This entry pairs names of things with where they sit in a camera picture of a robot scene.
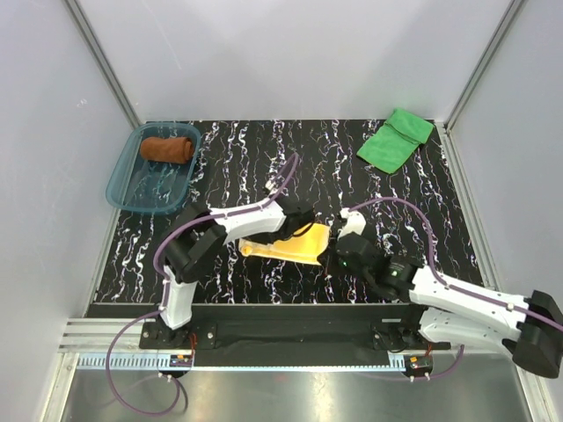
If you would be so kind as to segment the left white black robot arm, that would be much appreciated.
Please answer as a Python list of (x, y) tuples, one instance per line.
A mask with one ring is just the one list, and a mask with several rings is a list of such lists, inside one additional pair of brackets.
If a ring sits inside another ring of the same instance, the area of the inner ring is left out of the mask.
[(188, 206), (165, 232), (153, 256), (165, 287), (159, 337), (172, 348), (189, 340), (197, 284), (210, 275), (225, 245), (240, 239), (263, 244), (288, 240), (314, 220), (311, 204), (285, 195), (238, 207)]

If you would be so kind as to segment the yellow towel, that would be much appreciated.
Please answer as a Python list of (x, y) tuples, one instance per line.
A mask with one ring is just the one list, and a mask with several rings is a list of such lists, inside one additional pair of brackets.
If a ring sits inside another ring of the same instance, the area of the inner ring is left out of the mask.
[(318, 257), (329, 244), (331, 228), (313, 223), (309, 229), (295, 233), (288, 240), (260, 244), (246, 239), (238, 241), (238, 250), (244, 257), (278, 259), (303, 265), (320, 266)]

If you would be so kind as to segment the teal transparent plastic bin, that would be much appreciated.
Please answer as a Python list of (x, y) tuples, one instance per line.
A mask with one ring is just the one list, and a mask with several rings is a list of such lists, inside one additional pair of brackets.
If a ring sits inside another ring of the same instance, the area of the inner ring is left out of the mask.
[[(188, 137), (194, 155), (187, 164), (158, 163), (139, 154), (146, 138)], [(136, 128), (129, 136), (106, 188), (106, 200), (121, 210), (168, 215), (179, 209), (186, 197), (201, 146), (200, 131), (186, 123), (151, 122)]]

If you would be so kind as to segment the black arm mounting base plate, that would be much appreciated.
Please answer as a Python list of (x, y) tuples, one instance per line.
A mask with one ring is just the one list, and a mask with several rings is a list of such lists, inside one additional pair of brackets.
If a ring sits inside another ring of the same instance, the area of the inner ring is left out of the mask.
[(192, 319), (171, 329), (164, 319), (143, 324), (142, 349), (213, 350), (238, 341), (351, 343), (392, 353), (447, 350), (419, 334), (425, 307), (413, 304), (195, 304)]

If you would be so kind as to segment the brown towel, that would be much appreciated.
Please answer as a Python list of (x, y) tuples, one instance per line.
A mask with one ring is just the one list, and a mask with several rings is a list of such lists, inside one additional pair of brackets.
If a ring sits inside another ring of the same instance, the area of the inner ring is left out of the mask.
[(147, 161), (187, 164), (194, 155), (194, 143), (185, 136), (173, 138), (152, 136), (141, 142), (139, 154)]

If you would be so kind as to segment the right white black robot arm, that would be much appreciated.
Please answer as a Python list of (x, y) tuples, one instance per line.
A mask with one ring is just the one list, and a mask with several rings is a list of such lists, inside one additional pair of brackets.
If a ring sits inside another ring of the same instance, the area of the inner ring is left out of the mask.
[(430, 266), (383, 254), (357, 233), (339, 236), (335, 255), (342, 270), (366, 282), (377, 296), (423, 307), (420, 318), (399, 326), (405, 346), (448, 342), (487, 348), (534, 375), (559, 377), (562, 311), (551, 295), (499, 293), (440, 276)]

